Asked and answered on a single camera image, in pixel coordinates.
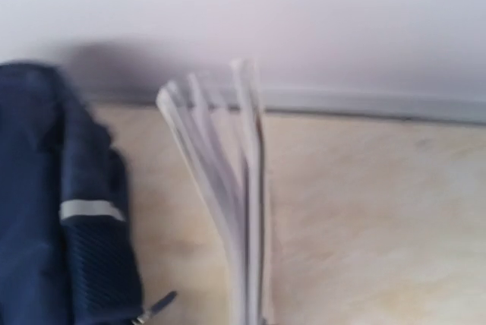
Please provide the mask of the navy blue student backpack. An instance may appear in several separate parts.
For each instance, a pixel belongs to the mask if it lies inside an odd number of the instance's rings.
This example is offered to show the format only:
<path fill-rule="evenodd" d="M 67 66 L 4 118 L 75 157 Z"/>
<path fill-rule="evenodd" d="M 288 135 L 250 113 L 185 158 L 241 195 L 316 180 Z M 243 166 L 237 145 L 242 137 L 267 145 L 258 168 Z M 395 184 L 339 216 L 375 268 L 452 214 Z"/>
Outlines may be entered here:
<path fill-rule="evenodd" d="M 1 322 L 145 324 L 125 161 L 55 67 L 1 66 Z"/>

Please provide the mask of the colourful comic booklet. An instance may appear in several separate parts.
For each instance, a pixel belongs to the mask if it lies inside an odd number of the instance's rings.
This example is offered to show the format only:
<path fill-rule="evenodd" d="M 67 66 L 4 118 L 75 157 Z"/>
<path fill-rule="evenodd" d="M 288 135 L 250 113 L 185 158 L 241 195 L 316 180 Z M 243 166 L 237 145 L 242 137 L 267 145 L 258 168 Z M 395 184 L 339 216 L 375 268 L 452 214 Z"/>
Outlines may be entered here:
<path fill-rule="evenodd" d="M 229 264 L 230 322 L 274 324 L 271 210 L 264 139 L 264 106 L 258 66 L 231 63 L 231 104 L 188 75 L 184 90 L 174 81 L 159 89 L 156 105 L 206 204 Z"/>

